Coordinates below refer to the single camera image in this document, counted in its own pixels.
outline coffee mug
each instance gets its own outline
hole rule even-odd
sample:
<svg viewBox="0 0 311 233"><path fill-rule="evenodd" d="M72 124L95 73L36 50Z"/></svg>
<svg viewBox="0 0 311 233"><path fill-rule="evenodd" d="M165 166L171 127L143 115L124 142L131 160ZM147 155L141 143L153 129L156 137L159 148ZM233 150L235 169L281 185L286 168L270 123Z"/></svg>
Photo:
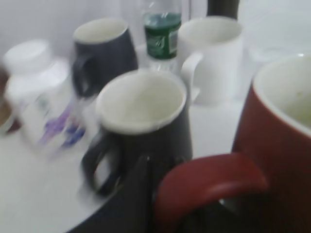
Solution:
<svg viewBox="0 0 311 233"><path fill-rule="evenodd" d="M107 195L122 182L142 155L152 164L151 184L159 182L176 164L192 158L187 90L166 71L139 69L108 83L96 102L96 113L106 134L90 147L82 168L90 187ZM102 162L108 174L96 181Z"/></svg>
<svg viewBox="0 0 311 233"><path fill-rule="evenodd" d="M196 102L203 105L233 98L239 87L242 52L242 26L234 19L212 16L183 24L177 56L181 76L191 87L190 96L198 95Z"/></svg>
<svg viewBox="0 0 311 233"><path fill-rule="evenodd" d="M236 196L236 211L262 232L311 232L310 64L311 55L293 55L255 75L233 152L182 164L160 185L161 232L173 232L200 206Z"/></svg>
<svg viewBox="0 0 311 233"><path fill-rule="evenodd" d="M73 83L80 97L91 97L113 78L138 68L128 28L121 19L103 18L74 32L77 59Z"/></svg>

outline red mug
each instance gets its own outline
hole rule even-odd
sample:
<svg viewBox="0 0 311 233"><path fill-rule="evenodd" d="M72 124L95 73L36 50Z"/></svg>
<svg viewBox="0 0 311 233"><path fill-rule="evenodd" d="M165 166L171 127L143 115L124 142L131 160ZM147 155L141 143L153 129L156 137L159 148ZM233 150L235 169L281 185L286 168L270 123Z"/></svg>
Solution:
<svg viewBox="0 0 311 233"><path fill-rule="evenodd" d="M265 65L252 82L231 154L173 169L155 200L161 232L195 209L233 198L266 233L311 233L311 55Z"/></svg>

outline mug handle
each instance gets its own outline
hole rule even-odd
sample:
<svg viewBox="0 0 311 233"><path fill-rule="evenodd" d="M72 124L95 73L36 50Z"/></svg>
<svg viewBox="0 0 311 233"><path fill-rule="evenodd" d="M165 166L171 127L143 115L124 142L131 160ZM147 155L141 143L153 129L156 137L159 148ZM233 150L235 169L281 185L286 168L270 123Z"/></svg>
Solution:
<svg viewBox="0 0 311 233"><path fill-rule="evenodd" d="M102 136L101 139L89 148L84 155L81 166L84 173L86 183L95 190L98 194L106 196L109 195L121 176L121 150L118 141L111 133ZM108 153L114 150L111 158L108 158ZM95 172L100 162L107 158L107 163L110 165L110 174L101 187L98 187L95 180Z"/></svg>
<svg viewBox="0 0 311 233"><path fill-rule="evenodd" d="M200 89L193 87L193 77L194 72L198 64L202 61L203 54L200 52L193 53L187 60L183 63L180 77L184 81L188 90L188 101L194 101L200 93Z"/></svg>
<svg viewBox="0 0 311 233"><path fill-rule="evenodd" d="M80 97L91 97L96 94L92 86L96 85L92 83L92 77L86 71L86 64L92 60L89 55L78 56L73 63L73 85Z"/></svg>
<svg viewBox="0 0 311 233"><path fill-rule="evenodd" d="M159 186L155 200L157 230L173 233L184 217L201 206L268 189L264 173L241 153L205 157L181 164Z"/></svg>

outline white table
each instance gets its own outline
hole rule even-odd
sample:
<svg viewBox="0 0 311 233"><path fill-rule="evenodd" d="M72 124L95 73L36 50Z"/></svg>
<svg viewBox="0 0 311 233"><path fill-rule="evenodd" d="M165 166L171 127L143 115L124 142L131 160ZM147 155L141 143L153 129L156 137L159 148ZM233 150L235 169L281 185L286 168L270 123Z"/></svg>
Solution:
<svg viewBox="0 0 311 233"><path fill-rule="evenodd" d="M259 66L245 55L236 100L191 107L195 158L230 151L250 78ZM83 187L83 155L81 151L46 162L23 144L20 133L0 138L0 232L63 233L92 215L104 200Z"/></svg>

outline bottle cap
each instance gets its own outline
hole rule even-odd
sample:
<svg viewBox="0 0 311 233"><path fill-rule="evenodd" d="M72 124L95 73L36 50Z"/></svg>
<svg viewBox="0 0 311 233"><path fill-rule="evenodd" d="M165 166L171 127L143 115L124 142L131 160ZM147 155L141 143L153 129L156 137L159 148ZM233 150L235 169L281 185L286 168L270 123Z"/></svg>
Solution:
<svg viewBox="0 0 311 233"><path fill-rule="evenodd" d="M46 40L31 40L11 48L3 57L10 74L36 73L48 68L53 60Z"/></svg>

